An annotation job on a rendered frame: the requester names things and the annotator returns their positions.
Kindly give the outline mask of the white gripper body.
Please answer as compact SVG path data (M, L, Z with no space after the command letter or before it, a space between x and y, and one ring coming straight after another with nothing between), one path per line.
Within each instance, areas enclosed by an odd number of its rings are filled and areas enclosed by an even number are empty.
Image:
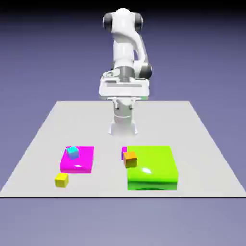
M130 78L129 82L120 82L119 77L101 77L99 95L103 99L149 97L149 80Z

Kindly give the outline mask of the small orange cube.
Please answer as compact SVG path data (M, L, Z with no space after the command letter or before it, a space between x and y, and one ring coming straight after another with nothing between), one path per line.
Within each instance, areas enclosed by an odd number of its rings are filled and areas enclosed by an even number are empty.
M134 151L127 151L123 153L123 161L126 168L137 166L137 155Z

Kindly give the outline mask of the small cyan cube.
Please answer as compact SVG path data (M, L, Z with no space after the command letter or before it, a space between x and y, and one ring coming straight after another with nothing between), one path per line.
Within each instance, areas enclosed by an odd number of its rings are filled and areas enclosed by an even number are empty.
M67 147L66 153L71 160L79 158L79 149L76 146Z

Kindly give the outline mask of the small yellow cube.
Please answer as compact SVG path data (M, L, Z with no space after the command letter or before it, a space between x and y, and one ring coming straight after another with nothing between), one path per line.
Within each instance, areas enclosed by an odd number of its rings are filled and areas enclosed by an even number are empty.
M69 175L67 173L58 173L55 177L55 185L58 188L66 188L69 182Z

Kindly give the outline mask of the large magenta box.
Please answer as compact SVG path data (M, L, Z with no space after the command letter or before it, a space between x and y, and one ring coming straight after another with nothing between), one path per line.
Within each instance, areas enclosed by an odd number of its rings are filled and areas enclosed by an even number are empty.
M94 161L93 146L76 146L79 149L79 158L71 160L66 153L66 148L60 161L62 173L91 173Z

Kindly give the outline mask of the large green box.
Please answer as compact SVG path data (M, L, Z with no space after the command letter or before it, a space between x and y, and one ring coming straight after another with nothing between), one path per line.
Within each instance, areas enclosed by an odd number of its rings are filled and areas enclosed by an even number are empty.
M136 155L127 168L128 190L176 190L178 169L169 146L127 146Z

